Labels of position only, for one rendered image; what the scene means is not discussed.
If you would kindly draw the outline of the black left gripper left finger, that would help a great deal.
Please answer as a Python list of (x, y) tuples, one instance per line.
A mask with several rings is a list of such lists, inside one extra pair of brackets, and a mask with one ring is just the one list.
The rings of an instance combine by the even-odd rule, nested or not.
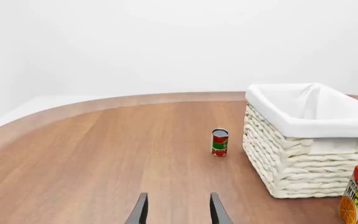
[(146, 224), (149, 210), (148, 193), (141, 193), (124, 224)]

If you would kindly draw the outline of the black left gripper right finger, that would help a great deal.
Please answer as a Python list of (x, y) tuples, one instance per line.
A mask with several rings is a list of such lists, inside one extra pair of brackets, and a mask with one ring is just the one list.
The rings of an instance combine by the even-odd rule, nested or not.
[(211, 224), (233, 224), (216, 192), (210, 194), (209, 211)]

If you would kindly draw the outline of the white woven basket with liner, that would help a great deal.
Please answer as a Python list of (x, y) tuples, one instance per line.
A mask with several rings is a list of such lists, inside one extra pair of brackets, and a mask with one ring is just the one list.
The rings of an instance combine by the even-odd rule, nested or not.
[(276, 198), (337, 197), (358, 165), (358, 99), (320, 83), (248, 87), (242, 147)]

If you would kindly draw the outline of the red and green tomato tin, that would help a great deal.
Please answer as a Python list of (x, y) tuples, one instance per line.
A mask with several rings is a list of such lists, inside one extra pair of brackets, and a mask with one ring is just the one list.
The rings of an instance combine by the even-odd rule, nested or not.
[(211, 149), (213, 156), (223, 157), (227, 154), (229, 132), (223, 128), (216, 128), (211, 133)]

